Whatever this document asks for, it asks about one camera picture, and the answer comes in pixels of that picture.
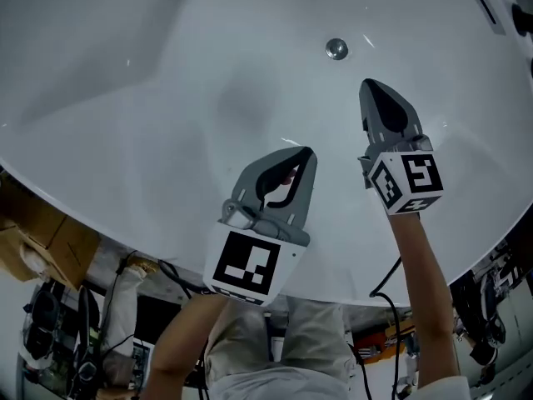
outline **forearm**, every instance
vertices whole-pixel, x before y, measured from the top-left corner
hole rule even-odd
[[[157,341],[152,369],[185,378],[194,368],[228,299],[197,295],[177,314]]]
[[[452,334],[450,291],[418,215],[390,217],[406,274],[413,319],[420,335]]]

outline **chrome drain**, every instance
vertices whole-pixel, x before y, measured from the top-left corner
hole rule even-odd
[[[331,59],[341,61],[348,56],[348,46],[342,38],[332,38],[326,43],[326,54]]]

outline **white shirt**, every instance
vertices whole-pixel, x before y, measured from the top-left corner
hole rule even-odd
[[[275,367],[221,378],[212,384],[213,400],[349,400],[346,384],[324,373]],[[409,400],[470,400],[465,377],[447,377],[427,385]]]

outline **cardboard box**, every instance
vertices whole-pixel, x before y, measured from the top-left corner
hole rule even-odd
[[[15,226],[0,231],[0,268],[10,273],[17,280],[26,282],[37,278],[20,258],[19,248],[22,237]]]
[[[0,210],[17,224],[21,239],[50,264],[52,278],[79,289],[100,242],[99,234],[8,174],[4,173],[0,182]]]

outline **human arm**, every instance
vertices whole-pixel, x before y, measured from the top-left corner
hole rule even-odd
[[[459,375],[451,295],[418,215],[396,215],[389,220],[406,274],[421,349],[419,386],[423,387]]]
[[[180,400],[183,383],[197,363],[227,297],[197,295],[157,340],[142,400]]]

